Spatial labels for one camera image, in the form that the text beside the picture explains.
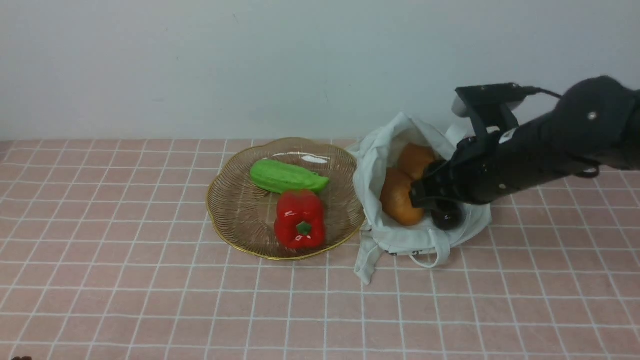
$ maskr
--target gold rim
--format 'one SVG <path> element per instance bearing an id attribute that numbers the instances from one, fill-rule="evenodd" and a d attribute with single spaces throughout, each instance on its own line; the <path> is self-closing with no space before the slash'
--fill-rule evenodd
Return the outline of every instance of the gold rim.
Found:
<path id="1" fill-rule="evenodd" d="M 332 148 L 332 149 L 336 149 L 339 152 L 344 152 L 344 154 L 348 155 L 348 157 L 350 157 L 353 161 L 357 162 L 356 158 L 349 153 L 347 150 L 343 149 L 342 147 L 333 145 L 333 144 L 324 144 L 324 143 L 317 143 L 315 141 L 306 139 L 306 138 L 298 138 L 298 137 L 288 137 L 288 138 L 281 138 L 281 139 L 277 139 L 277 140 L 273 140 L 272 142 L 266 143 L 264 145 L 260 145 L 260 146 L 255 146 L 255 147 L 249 147 L 245 150 L 242 150 L 238 153 L 236 153 L 235 155 L 233 155 L 220 169 L 220 172 L 218 173 L 218 175 L 216 175 L 216 177 L 213 179 L 213 181 L 211 182 L 211 184 L 209 185 L 209 187 L 207 188 L 207 198 L 206 198 L 206 205 L 207 205 L 207 212 L 209 214 L 209 218 L 211 219 L 211 225 L 213 226 L 214 230 L 216 231 L 216 234 L 218 234 L 218 236 L 228 245 L 230 245 L 231 247 L 233 247 L 236 250 L 240 250 L 241 252 L 244 252 L 245 254 L 251 254 L 254 256 L 257 256 L 259 258 L 262 259 L 268 259 L 268 260 L 273 260 L 273 261 L 297 261 L 297 260 L 302 260 L 302 259 L 308 259 L 308 258 L 312 258 L 314 256 L 320 255 L 322 253 L 328 252 L 329 250 L 333 250 L 335 248 L 337 248 L 338 246 L 346 243 L 347 241 L 349 241 L 350 239 L 352 239 L 352 237 L 355 236 L 355 234 L 357 234 L 360 231 L 360 228 L 362 227 L 362 225 L 364 224 L 364 211 L 362 209 L 362 205 L 360 205 L 360 209 L 359 209 L 359 213 L 361 215 L 361 217 L 363 218 L 360 225 L 357 225 L 356 228 L 347 236 L 344 237 L 344 239 L 341 239 L 339 241 L 336 241 L 335 243 L 331 244 L 328 247 L 325 247 L 321 250 L 315 251 L 313 253 L 310 254 L 305 254 L 302 256 L 294 256 L 294 257 L 289 257 L 289 258 L 283 258 L 283 257 L 274 257 L 274 256 L 267 256 L 264 254 L 259 254 L 257 252 L 254 251 L 250 251 L 248 249 L 243 248 L 242 246 L 239 246 L 238 244 L 234 243 L 233 241 L 230 241 L 220 230 L 220 228 L 218 227 L 213 212 L 212 212 L 212 206 L 210 206 L 210 202 L 209 202 L 209 197 L 212 193 L 212 189 L 215 185 L 218 184 L 220 177 L 223 175 L 224 171 L 227 169 L 227 166 L 232 163 L 232 161 L 234 159 L 236 159 L 237 157 L 246 154 L 248 151 L 255 151 L 256 149 L 260 149 L 260 148 L 265 148 L 265 147 L 269 147 L 270 145 L 274 145 L 276 143 L 280 143 L 280 142 L 286 142 L 286 141 L 291 141 L 291 140 L 297 140 L 300 142 L 309 142 L 312 143 L 314 145 L 321 145 L 321 146 L 326 146 L 327 148 Z"/>

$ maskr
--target bell pepper stem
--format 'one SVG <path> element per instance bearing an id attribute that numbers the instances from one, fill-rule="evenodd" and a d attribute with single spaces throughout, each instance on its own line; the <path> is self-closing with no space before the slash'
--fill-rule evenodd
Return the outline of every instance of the bell pepper stem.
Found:
<path id="1" fill-rule="evenodd" d="M 296 226 L 298 230 L 298 234 L 300 235 L 308 235 L 311 232 L 311 224 L 303 221 Z"/>

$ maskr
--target robotic arm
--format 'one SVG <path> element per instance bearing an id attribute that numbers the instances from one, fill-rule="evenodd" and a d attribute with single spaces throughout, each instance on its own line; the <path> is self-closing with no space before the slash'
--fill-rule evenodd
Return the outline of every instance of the robotic arm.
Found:
<path id="1" fill-rule="evenodd" d="M 640 169 L 640 91 L 612 78 L 582 81 L 562 96 L 514 83 L 456 93 L 453 112 L 470 118 L 476 134 L 449 161 L 425 169 L 410 193 L 413 207 L 431 210 L 434 219 L 461 218 L 456 203 L 483 205 L 568 176 L 596 177 L 602 165 Z M 540 93 L 560 100 L 519 126 L 511 111 Z M 490 133 L 491 127 L 499 130 Z"/>

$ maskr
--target table surface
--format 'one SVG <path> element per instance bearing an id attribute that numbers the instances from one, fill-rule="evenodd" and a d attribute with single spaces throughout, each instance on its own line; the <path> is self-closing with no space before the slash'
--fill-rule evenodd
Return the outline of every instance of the table surface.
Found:
<path id="1" fill-rule="evenodd" d="M 265 142 L 0 143 L 0 359 L 640 359 L 639 173 L 500 200 L 442 268 L 364 286 L 357 237 L 280 263 L 215 233 L 209 183 Z"/>

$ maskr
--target brown bun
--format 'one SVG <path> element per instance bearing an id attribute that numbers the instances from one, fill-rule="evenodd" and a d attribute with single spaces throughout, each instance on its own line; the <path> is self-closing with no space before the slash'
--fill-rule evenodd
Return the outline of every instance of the brown bun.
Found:
<path id="1" fill-rule="evenodd" d="M 436 161 L 436 154 L 432 148 L 410 143 L 400 154 L 398 169 L 409 175 L 412 180 L 419 180 L 422 178 L 424 169 L 434 161 Z"/>
<path id="2" fill-rule="evenodd" d="M 382 211 L 403 226 L 418 224 L 424 216 L 423 209 L 411 206 L 411 182 L 411 178 L 405 173 L 396 168 L 388 168 L 380 194 Z"/>

